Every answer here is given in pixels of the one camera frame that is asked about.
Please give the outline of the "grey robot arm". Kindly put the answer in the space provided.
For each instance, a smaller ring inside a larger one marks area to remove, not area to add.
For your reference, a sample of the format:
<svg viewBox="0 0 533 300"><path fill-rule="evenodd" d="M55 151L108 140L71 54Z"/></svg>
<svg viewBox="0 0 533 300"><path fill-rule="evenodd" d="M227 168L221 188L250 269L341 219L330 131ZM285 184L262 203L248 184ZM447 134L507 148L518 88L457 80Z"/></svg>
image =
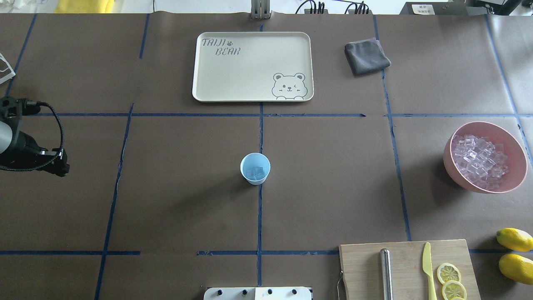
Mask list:
<svg viewBox="0 0 533 300"><path fill-rule="evenodd" d="M11 172L46 171L64 177L70 171L68 157L62 148L48 150L15 125L1 122L0 165Z"/></svg>

